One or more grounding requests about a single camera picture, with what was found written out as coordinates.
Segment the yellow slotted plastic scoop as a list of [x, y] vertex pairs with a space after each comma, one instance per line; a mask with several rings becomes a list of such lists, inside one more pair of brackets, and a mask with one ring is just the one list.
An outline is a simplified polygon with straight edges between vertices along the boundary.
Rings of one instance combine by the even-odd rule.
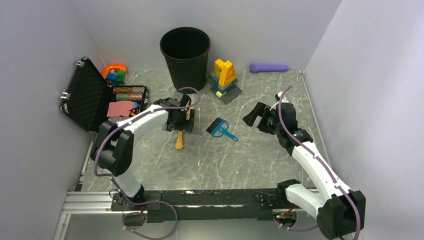
[[[189, 108], [189, 110], [186, 111], [186, 120], [190, 120], [191, 117], [191, 111], [194, 110], [195, 108], [193, 106], [191, 106]], [[184, 149], [184, 139], [183, 139], [184, 133], [183, 131], [179, 131], [177, 134], [177, 139], [176, 139], [176, 143], [175, 143], [175, 149], [177, 151], [181, 151]]]

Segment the blue brush with black bristles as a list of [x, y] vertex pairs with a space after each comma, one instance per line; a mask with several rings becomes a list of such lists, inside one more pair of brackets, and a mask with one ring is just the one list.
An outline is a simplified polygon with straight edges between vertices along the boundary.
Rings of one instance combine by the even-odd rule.
[[215, 138], [220, 138], [222, 136], [227, 136], [235, 142], [238, 142], [239, 139], [229, 132], [229, 123], [220, 117], [217, 117], [206, 131]]

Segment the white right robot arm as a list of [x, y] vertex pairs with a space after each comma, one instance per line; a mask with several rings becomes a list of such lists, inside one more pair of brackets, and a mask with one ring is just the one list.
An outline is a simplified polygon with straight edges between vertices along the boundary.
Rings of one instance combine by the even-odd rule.
[[258, 102], [243, 117], [251, 127], [256, 118], [259, 131], [276, 135], [280, 146], [306, 171], [318, 194], [295, 179], [280, 182], [276, 188], [276, 203], [282, 208], [291, 204], [314, 217], [320, 232], [328, 240], [353, 234], [359, 236], [364, 228], [366, 198], [360, 190], [353, 191], [323, 159], [311, 135], [298, 126], [297, 113], [291, 103], [274, 107]]

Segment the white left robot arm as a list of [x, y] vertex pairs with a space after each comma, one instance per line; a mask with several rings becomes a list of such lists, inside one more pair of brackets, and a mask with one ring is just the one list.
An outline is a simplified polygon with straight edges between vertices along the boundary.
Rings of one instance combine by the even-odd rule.
[[177, 90], [133, 117], [100, 125], [90, 153], [94, 173], [99, 177], [98, 168], [105, 171], [102, 176], [109, 177], [125, 194], [123, 202], [129, 209], [137, 210], [145, 201], [144, 187], [131, 170], [135, 141], [158, 127], [168, 132], [192, 132], [193, 106], [190, 96]]

